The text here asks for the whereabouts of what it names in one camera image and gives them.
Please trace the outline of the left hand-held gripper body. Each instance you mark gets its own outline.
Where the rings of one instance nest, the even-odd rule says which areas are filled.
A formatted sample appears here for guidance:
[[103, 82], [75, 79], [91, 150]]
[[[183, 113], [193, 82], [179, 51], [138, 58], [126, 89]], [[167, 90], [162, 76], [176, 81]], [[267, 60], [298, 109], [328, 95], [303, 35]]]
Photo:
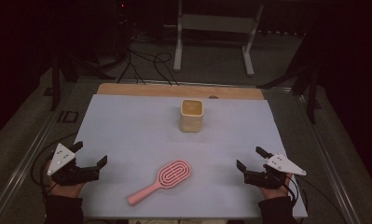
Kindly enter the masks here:
[[52, 153], [47, 175], [61, 186], [73, 186], [99, 179], [100, 171], [91, 167], [80, 168], [76, 165], [76, 153], [63, 144], [58, 144]]

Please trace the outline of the metal floor rail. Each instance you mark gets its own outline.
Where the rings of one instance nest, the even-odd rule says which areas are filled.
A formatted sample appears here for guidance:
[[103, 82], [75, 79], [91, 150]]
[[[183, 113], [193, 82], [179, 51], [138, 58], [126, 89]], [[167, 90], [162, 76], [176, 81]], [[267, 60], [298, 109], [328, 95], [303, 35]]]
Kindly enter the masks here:
[[288, 88], [263, 90], [262, 94], [269, 102], [287, 156], [307, 171], [306, 176], [296, 178], [309, 214], [303, 222], [360, 224], [323, 138], [307, 116], [305, 99], [292, 95]]
[[0, 132], [0, 224], [43, 224], [45, 206], [30, 177], [32, 164], [51, 141], [52, 129], [71, 98], [75, 83], [64, 85], [55, 111], [40, 85]]

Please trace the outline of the pale blue table mat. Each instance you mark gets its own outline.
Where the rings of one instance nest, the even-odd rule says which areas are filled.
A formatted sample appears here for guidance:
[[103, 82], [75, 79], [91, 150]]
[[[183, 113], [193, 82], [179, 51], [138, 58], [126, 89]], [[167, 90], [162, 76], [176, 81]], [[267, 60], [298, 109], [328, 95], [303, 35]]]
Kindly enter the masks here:
[[[98, 180], [82, 190], [85, 217], [244, 219], [259, 217], [258, 188], [247, 185], [236, 163], [260, 172], [265, 160], [285, 148], [265, 100], [206, 99], [202, 129], [181, 131], [179, 97], [96, 94], [76, 136], [80, 167], [102, 157], [108, 163]], [[135, 206], [133, 193], [151, 185], [158, 170], [184, 160], [190, 176], [171, 189], [159, 189]]]

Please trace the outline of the person's left hand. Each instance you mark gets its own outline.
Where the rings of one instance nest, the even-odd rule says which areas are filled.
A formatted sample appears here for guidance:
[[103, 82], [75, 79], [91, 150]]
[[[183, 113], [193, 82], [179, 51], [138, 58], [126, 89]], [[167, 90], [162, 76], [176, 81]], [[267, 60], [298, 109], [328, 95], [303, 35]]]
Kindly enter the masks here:
[[77, 198], [84, 187], [84, 183], [76, 184], [73, 186], [61, 186], [55, 181], [49, 181], [50, 195], [62, 196], [67, 198]]

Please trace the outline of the black stand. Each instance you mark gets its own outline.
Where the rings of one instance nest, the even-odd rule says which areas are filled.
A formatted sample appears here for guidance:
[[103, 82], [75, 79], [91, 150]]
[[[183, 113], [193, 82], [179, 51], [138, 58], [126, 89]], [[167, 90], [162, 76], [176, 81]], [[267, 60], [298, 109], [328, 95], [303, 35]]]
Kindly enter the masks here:
[[63, 49], [53, 50], [51, 59], [51, 88], [48, 92], [48, 95], [52, 99], [51, 111], [54, 111], [61, 101], [61, 75], [70, 82], [76, 82], [78, 80], [78, 74], [75, 69], [76, 65], [86, 69], [100, 79], [113, 79], [113, 77], [104, 74], [98, 68], [93, 67], [69, 51]]
[[322, 53], [318, 44], [318, 37], [311, 33], [306, 33], [285, 73], [268, 83], [257, 85], [259, 89], [268, 90], [294, 78], [296, 81], [291, 87], [291, 93], [297, 96], [307, 93], [306, 112], [310, 122], [313, 124], [316, 123], [314, 110], [317, 104], [317, 84], [322, 64]]

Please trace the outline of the beige square cup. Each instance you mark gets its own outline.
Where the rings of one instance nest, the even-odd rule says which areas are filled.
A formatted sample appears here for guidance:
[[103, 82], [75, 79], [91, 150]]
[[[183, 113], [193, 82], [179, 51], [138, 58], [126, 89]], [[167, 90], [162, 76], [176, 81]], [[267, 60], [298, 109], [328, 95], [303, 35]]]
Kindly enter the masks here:
[[199, 132], [202, 128], [203, 115], [201, 100], [183, 100], [180, 107], [180, 130], [185, 133]]

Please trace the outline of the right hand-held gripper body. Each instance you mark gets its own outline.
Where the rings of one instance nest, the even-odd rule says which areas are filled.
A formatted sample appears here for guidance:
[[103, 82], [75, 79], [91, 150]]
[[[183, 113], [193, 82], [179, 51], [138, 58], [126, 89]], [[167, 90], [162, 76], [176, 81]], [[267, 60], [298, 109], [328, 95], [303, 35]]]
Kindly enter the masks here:
[[307, 174], [305, 170], [282, 154], [262, 153], [261, 156], [266, 159], [266, 163], [263, 165], [266, 171], [254, 172], [243, 167], [243, 181], [245, 184], [264, 189], [279, 189], [285, 184], [288, 174]]

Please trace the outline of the person's right hand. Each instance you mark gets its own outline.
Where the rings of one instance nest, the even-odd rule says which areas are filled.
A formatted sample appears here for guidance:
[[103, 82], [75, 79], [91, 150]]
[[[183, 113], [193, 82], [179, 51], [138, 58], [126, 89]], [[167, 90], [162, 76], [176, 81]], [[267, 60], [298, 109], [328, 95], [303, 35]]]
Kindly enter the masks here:
[[265, 200], [270, 200], [274, 198], [287, 197], [289, 194], [289, 183], [292, 178], [291, 174], [286, 175], [284, 185], [279, 189], [265, 189], [259, 188]]

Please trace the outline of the pink hairbrush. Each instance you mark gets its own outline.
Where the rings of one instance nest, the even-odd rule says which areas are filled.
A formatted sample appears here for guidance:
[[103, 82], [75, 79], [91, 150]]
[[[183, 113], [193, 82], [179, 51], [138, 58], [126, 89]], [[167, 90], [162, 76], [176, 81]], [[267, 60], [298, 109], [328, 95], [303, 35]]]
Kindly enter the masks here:
[[176, 160], [164, 165], [157, 174], [155, 182], [138, 190], [127, 198], [129, 205], [134, 206], [158, 189], [171, 189], [187, 179], [191, 167], [186, 161]]

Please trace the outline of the white metal stand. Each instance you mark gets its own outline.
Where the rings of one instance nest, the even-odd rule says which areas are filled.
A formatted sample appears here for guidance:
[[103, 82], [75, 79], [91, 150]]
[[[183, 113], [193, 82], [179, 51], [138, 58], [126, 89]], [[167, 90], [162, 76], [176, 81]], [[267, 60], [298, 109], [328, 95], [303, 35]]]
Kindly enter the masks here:
[[228, 32], [249, 35], [247, 44], [241, 48], [241, 53], [244, 61], [246, 75], [248, 77], [252, 77], [255, 74], [255, 70], [250, 56], [250, 50], [254, 43], [263, 9], [264, 5], [262, 3], [258, 4], [256, 13], [252, 18], [187, 14], [183, 12], [183, 0], [178, 0], [176, 25], [177, 41], [174, 53], [173, 70], [175, 72], [179, 72], [182, 67], [182, 37], [184, 30]]

